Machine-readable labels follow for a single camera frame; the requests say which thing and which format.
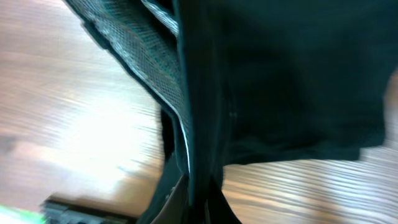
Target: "wood grain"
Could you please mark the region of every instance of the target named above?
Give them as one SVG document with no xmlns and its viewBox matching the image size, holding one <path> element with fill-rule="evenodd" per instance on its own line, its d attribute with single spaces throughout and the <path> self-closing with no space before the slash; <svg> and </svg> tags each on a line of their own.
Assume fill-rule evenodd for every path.
<svg viewBox="0 0 398 224">
<path fill-rule="evenodd" d="M 243 223 L 398 223 L 398 80 L 385 146 L 359 162 L 228 166 Z M 161 174 L 158 106 L 61 1 L 0 0 L 0 203 L 51 194 L 141 214 Z"/>
</svg>

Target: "green object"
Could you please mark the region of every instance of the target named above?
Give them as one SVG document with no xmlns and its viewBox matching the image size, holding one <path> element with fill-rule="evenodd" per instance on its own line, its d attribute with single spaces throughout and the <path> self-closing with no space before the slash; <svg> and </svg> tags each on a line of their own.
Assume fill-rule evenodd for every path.
<svg viewBox="0 0 398 224">
<path fill-rule="evenodd" d="M 0 205 L 0 222 L 8 224 L 44 224 L 42 215 Z"/>
</svg>

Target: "wooden floor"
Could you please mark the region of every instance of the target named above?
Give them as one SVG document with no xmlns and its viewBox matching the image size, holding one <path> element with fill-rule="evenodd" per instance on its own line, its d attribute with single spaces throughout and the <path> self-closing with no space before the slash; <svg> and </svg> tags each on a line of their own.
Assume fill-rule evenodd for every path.
<svg viewBox="0 0 398 224">
<path fill-rule="evenodd" d="M 389 137 L 360 162 L 228 166 L 243 223 L 398 223 L 398 80 Z M 0 0 L 0 204 L 52 194 L 139 215 L 161 174 L 155 101 L 62 1 Z"/>
</svg>

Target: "black mesh fabric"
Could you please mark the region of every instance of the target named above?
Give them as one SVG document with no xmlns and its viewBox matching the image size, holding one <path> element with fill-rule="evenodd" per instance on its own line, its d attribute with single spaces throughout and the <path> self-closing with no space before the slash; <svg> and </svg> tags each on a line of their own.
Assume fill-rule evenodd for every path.
<svg viewBox="0 0 398 224">
<path fill-rule="evenodd" d="M 147 0 L 69 0 L 105 37 L 128 67 L 178 116 L 187 146 L 187 108 L 175 36 L 177 23 Z"/>
</svg>

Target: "black bag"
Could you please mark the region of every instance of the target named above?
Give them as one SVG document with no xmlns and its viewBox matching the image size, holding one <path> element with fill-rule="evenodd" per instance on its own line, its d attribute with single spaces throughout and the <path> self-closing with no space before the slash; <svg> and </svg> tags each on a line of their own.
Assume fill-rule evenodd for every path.
<svg viewBox="0 0 398 224">
<path fill-rule="evenodd" d="M 397 1 L 66 2 L 162 106 L 164 172 L 138 223 L 239 223 L 223 166 L 356 160 L 384 140 Z"/>
</svg>

